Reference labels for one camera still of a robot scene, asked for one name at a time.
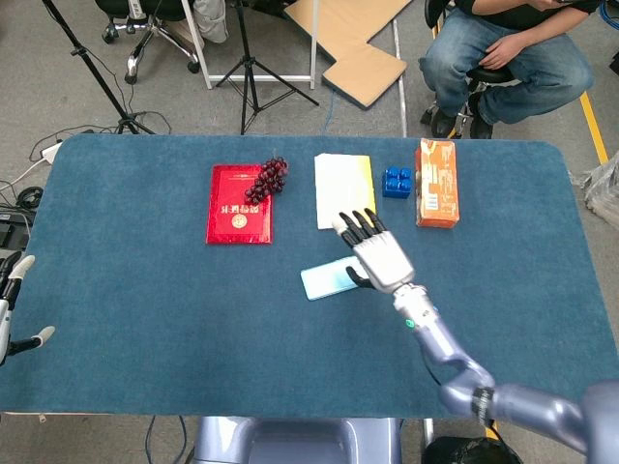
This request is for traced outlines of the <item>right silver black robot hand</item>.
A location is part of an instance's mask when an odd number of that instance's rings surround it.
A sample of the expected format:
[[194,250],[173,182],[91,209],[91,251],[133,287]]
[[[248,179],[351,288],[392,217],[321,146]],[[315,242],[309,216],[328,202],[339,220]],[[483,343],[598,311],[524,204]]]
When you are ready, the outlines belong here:
[[346,268],[358,287],[393,294],[412,282],[412,262],[373,210],[365,208],[362,214],[356,210],[339,212],[332,225],[365,270],[366,276],[361,276],[353,267]]

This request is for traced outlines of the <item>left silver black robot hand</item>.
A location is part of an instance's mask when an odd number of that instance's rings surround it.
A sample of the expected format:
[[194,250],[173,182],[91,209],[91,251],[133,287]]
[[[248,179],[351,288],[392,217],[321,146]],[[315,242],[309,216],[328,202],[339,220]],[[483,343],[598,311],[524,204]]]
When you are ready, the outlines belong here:
[[53,326],[47,326],[29,338],[12,341],[11,326],[15,302],[22,281],[34,263],[34,255],[21,257],[20,251],[1,260],[1,364],[4,364],[8,357],[42,347],[55,333]]

